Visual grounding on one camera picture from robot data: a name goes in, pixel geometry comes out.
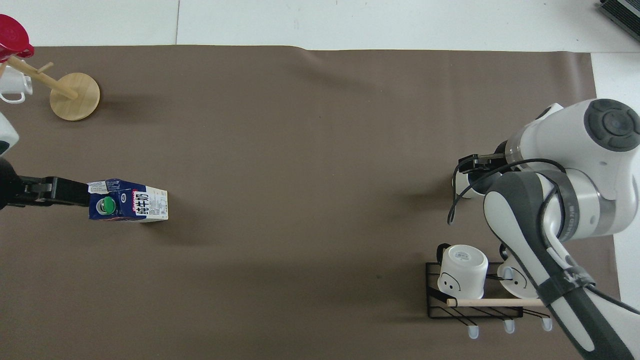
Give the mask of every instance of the red mug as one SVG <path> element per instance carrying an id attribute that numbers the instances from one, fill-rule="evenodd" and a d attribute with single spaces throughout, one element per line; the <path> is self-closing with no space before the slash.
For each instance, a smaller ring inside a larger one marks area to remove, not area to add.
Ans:
<path id="1" fill-rule="evenodd" d="M 33 46 L 29 44 L 29 35 L 19 22 L 0 14 L 0 63 L 12 55 L 21 58 L 33 56 Z"/>

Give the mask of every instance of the brown table surface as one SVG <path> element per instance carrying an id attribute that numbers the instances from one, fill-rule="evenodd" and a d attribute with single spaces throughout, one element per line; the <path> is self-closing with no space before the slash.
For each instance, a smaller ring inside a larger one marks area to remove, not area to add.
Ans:
<path id="1" fill-rule="evenodd" d="M 0 359 L 575 359 L 537 318 L 508 335 L 426 318 L 441 242 L 497 261 L 451 172 L 549 104 L 595 97 L 588 54 L 52 47 L 28 62 L 102 90 L 80 122 L 35 84 L 0 102 L 24 176 L 168 190 L 170 219 L 0 213 Z M 619 296 L 611 237 L 572 243 Z"/>

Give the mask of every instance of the wooden dowel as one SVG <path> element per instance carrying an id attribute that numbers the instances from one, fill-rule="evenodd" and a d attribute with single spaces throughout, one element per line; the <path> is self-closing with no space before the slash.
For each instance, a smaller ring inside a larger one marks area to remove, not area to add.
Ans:
<path id="1" fill-rule="evenodd" d="M 36 68 L 23 62 L 22 60 L 16 58 L 15 56 L 9 57 L 9 59 L 6 62 L 8 62 L 9 65 L 11 65 L 11 67 L 13 67 L 14 69 L 22 72 L 27 76 L 31 76 L 31 79 L 38 80 L 39 82 L 47 85 L 49 88 L 52 88 L 53 90 L 61 93 L 65 97 L 68 97 L 69 99 L 75 100 L 78 97 L 78 93 L 75 92 L 73 89 L 59 84 L 58 81 L 56 81 L 55 79 L 53 79 L 47 74 L 38 73 Z"/>
<path id="2" fill-rule="evenodd" d="M 36 72 L 37 72 L 38 74 L 42 74 L 43 72 L 45 72 L 45 71 L 49 70 L 49 68 L 50 68 L 50 67 L 52 67 L 52 66 L 53 66 L 53 63 L 52 63 L 52 62 L 49 62 L 47 65 L 44 65 L 43 67 L 41 67 L 41 68 L 39 68 L 38 70 L 36 70 Z"/>
<path id="3" fill-rule="evenodd" d="M 540 299 L 447 299 L 447 306 L 544 306 Z"/>

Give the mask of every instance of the milk carton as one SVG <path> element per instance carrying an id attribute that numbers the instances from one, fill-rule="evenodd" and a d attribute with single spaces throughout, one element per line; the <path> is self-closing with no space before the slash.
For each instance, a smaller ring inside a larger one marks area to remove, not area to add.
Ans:
<path id="1" fill-rule="evenodd" d="M 167 192 L 120 179 L 88 183 L 89 219 L 151 222 L 169 219 Z"/>

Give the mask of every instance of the white tile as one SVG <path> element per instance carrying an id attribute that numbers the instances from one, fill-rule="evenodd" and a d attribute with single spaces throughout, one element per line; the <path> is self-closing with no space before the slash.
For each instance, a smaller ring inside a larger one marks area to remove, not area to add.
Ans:
<path id="1" fill-rule="evenodd" d="M 593 79 L 598 97 L 616 99 L 640 112 L 640 54 L 592 54 Z M 640 179 L 640 156 L 634 159 Z M 622 301 L 640 309 L 640 212 L 629 228 L 614 235 Z"/>
<path id="2" fill-rule="evenodd" d="M 175 44 L 178 0 L 3 0 L 33 46 Z"/>
<path id="3" fill-rule="evenodd" d="M 584 0 L 182 0 L 178 44 L 640 52 Z"/>

